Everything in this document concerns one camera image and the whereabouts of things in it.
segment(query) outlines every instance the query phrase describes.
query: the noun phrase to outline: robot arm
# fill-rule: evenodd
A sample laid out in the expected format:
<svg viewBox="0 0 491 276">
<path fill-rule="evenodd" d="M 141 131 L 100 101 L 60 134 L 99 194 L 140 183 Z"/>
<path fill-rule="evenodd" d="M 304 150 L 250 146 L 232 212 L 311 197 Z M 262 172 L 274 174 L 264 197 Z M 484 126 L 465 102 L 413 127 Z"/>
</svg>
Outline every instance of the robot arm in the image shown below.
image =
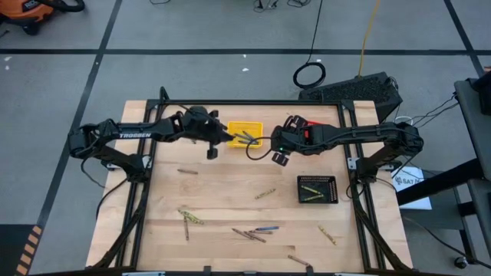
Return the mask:
<svg viewBox="0 0 491 276">
<path fill-rule="evenodd" d="M 218 111 L 207 113 L 204 107 L 191 107 L 186 113 L 160 119 L 154 123 L 115 123 L 112 119 L 99 124 L 86 124 L 68 134 L 70 155 L 78 159 L 94 157 L 106 166 L 121 167 L 129 181 L 143 182 L 148 177 L 142 156 L 124 154 L 109 146 L 117 139 L 150 138 L 158 142 L 172 143 L 179 138 L 209 142 L 208 159 L 218 156 L 213 146 L 233 140 L 218 119 Z"/>
<path fill-rule="evenodd" d="M 271 150 L 275 155 L 272 159 L 286 166 L 287 156 L 293 152 L 309 156 L 332 150 L 341 144 L 373 142 L 384 142 L 384 147 L 370 157 L 358 159 L 353 168 L 359 179 L 368 182 L 374 182 L 380 167 L 399 156 L 416 156 L 423 149 L 423 139 L 417 128 L 407 123 L 337 128 L 327 124 L 309 126 L 306 119 L 295 116 L 273 130 Z"/>
</svg>

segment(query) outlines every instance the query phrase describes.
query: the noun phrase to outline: wooden tabletop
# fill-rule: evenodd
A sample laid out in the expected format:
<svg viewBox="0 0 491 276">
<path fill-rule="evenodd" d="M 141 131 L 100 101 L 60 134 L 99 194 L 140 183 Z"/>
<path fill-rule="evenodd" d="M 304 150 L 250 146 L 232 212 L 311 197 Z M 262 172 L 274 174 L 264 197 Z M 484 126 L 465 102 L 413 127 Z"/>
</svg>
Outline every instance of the wooden tabletop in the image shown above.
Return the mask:
<svg viewBox="0 0 491 276">
<path fill-rule="evenodd" d="M 145 101 L 127 101 L 122 121 L 140 122 L 144 107 Z M 276 125 L 282 125 L 290 115 L 339 127 L 336 107 L 205 107 L 208 111 L 219 110 L 224 124 L 228 121 L 263 122 L 265 135 Z M 176 106 L 167 107 L 163 116 L 168 117 L 178 110 L 183 111 Z M 372 102 L 355 102 L 355 112 L 359 125 L 377 123 Z M 345 114 L 349 125 L 348 113 Z M 269 141 L 264 142 L 261 149 L 252 149 L 251 155 L 265 153 Z M 118 140 L 115 147 L 124 153 L 135 153 L 137 144 L 137 140 Z M 366 156 L 382 147 L 381 143 L 363 146 Z M 211 265 L 212 271 L 305 271 L 304 265 L 288 259 L 288 255 L 294 255 L 310 263 L 316 272 L 363 271 L 353 205 L 344 193 L 349 181 L 342 146 L 319 156 L 293 153 L 286 167 L 271 161 L 272 155 L 251 161 L 244 149 L 232 149 L 224 143 L 217 148 L 218 158 L 207 160 L 207 143 L 193 144 L 184 139 L 158 143 L 137 269 L 202 271 L 203 266 Z M 184 174 L 178 169 L 190 169 L 199 174 Z M 339 203 L 299 204 L 296 183 L 299 175 L 335 176 Z M 106 192 L 124 177 L 121 170 L 109 172 Z M 378 177 L 391 182 L 388 172 L 379 172 Z M 97 262 L 120 234 L 129 186 L 122 186 L 102 205 L 87 265 Z M 274 193 L 255 199 L 272 188 L 276 188 Z M 412 266 L 394 190 L 381 182 L 371 184 L 371 188 L 380 233 L 400 259 Z M 183 217 L 178 209 L 189 211 L 205 222 L 204 225 L 189 223 L 189 241 L 185 238 Z M 248 240 L 231 230 L 273 225 L 279 226 L 279 230 L 273 235 L 262 235 L 266 243 Z M 319 231 L 318 225 L 326 229 L 337 245 Z M 376 267 L 373 242 L 368 233 L 367 239 L 372 267 Z M 125 264 L 129 263 L 132 244 L 133 237 L 130 237 Z"/>
</svg>

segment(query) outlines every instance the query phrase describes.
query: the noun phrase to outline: black pegboard box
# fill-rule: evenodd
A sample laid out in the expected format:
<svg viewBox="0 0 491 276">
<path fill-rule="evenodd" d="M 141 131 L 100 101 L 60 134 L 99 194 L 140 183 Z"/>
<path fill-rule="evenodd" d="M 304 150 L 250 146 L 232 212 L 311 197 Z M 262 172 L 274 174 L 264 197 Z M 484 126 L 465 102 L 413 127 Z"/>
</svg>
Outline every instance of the black pegboard box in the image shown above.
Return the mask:
<svg viewBox="0 0 491 276">
<path fill-rule="evenodd" d="M 303 189 L 306 186 L 314 189 L 324 195 L 319 199 L 305 201 L 305 199 L 317 194 Z M 336 204 L 338 203 L 338 189 L 336 187 L 336 178 L 334 176 L 297 176 L 298 202 L 314 204 Z"/>
<path fill-rule="evenodd" d="M 320 102 L 372 100 L 375 102 L 379 122 L 385 120 L 402 103 L 396 87 L 391 84 L 385 72 L 303 90 L 298 99 Z"/>
</svg>

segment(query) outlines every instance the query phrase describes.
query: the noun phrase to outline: yellow container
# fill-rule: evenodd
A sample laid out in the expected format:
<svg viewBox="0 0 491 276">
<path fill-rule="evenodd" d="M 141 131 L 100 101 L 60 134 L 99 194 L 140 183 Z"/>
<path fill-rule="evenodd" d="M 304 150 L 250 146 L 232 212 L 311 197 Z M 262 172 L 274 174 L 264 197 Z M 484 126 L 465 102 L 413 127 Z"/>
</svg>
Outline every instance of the yellow container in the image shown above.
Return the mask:
<svg viewBox="0 0 491 276">
<path fill-rule="evenodd" d="M 260 122 L 229 122 L 227 124 L 227 127 L 229 128 L 230 135 L 234 135 L 236 133 L 245 135 L 243 131 L 246 131 L 254 138 L 262 137 L 262 123 Z M 235 148 L 246 148 L 247 144 L 239 143 L 239 140 L 244 140 L 244 139 L 236 136 L 234 140 L 227 142 L 227 145 L 229 147 L 235 147 Z M 259 145 L 251 144 L 249 148 L 253 148 L 253 149 L 260 148 L 262 146 L 262 140 L 258 140 L 258 142 Z"/>
</svg>

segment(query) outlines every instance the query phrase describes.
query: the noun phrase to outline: orange vacuum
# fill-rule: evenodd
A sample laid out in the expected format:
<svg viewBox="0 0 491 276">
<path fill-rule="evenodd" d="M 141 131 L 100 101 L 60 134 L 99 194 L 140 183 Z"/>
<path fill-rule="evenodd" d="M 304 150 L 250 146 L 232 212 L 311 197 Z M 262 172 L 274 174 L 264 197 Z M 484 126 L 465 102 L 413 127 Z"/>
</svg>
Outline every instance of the orange vacuum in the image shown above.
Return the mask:
<svg viewBox="0 0 491 276">
<path fill-rule="evenodd" d="M 67 5 L 63 0 L 0 0 L 0 23 L 21 26 L 28 35 L 39 32 L 41 22 L 48 20 L 55 10 L 81 12 L 84 0 L 75 0 L 76 5 Z"/>
</svg>

